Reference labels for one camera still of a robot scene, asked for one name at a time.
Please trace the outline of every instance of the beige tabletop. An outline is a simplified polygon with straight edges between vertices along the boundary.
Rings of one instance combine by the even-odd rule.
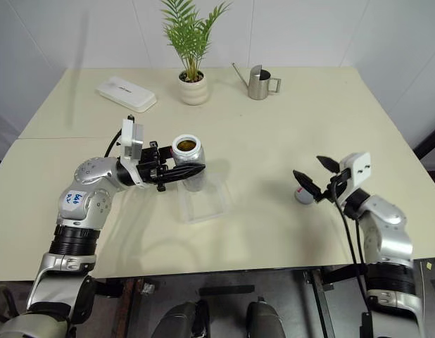
[[[93,276],[350,263],[336,209],[326,201],[297,203],[292,170],[324,187],[331,174],[315,156],[339,160],[356,151],[372,156],[363,188],[407,215],[414,257],[435,256],[435,185],[356,70],[273,68],[282,93],[264,101],[250,100],[233,70],[206,70],[212,95],[195,107],[177,100],[177,73],[81,70],[75,90],[74,72],[65,74],[0,166],[0,280],[34,278],[53,239],[60,193],[81,162],[103,155],[131,113],[94,93],[111,75],[157,94],[154,107],[136,114],[146,143],[165,146],[183,133],[201,139],[207,170],[222,178],[230,209],[186,224],[176,183],[163,193],[155,187],[120,192],[99,238]],[[73,108],[65,107],[70,95]]]

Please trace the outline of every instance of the clear plastic container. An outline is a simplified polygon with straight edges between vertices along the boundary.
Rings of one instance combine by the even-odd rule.
[[[182,181],[177,183],[177,188],[180,215],[185,223],[203,222],[229,211],[229,199],[218,174],[207,173],[199,192],[188,191]]]

